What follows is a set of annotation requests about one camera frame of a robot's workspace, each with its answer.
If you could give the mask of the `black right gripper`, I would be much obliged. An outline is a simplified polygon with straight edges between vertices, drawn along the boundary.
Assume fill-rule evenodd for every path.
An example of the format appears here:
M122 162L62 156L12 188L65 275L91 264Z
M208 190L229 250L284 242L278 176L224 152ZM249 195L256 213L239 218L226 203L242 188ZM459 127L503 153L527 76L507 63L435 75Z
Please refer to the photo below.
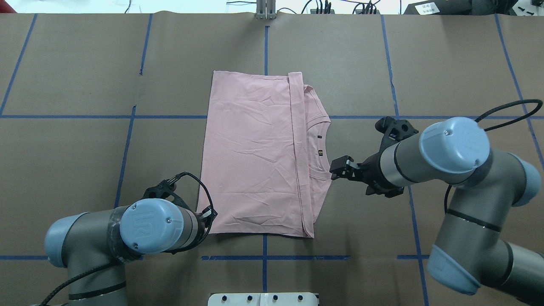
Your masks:
M362 163L355 163L350 156L342 156L330 163L331 179L347 179L350 181L361 181L367 184L366 196L380 195L386 198L393 198L402 195L404 188L390 183L380 168L381 153L375 153L365 159ZM360 177L352 172L359 170Z

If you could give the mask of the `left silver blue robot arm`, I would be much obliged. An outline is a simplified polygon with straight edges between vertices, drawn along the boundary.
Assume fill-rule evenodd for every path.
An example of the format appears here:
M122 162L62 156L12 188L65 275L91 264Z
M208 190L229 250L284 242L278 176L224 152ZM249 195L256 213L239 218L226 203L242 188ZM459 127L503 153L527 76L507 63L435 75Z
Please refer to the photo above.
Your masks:
M201 213L166 199L141 199L126 207L83 212L55 221L44 247L48 261L68 270L40 304L68 289L68 306L128 305L125 266L144 255L195 248L216 218L213 205Z

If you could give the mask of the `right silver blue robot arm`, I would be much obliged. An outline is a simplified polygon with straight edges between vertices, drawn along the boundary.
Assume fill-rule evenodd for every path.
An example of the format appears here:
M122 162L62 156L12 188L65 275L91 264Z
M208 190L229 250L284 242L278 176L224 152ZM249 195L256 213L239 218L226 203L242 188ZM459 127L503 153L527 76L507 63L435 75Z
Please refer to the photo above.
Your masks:
M454 194L429 255L437 282L465 295L482 286L530 306L543 304L543 255L500 238L511 207L528 204L541 188L538 170L491 147L476 121L453 117L419 132L407 120L383 117L380 149L365 161L334 159L332 180L367 185L366 194L392 198L404 188L441 180Z

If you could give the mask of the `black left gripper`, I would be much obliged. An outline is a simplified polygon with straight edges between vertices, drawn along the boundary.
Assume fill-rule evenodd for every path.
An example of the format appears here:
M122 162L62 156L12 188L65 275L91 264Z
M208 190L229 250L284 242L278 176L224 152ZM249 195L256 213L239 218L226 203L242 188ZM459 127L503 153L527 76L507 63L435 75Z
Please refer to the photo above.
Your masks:
M196 248L206 236L206 230L208 228L206 227L205 220L213 221L217 216L217 212L213 207L206 207L201 215L185 208L180 208L179 210L182 216L182 225L179 230L180 234L174 244L164 251L169 252L170 254L185 252Z

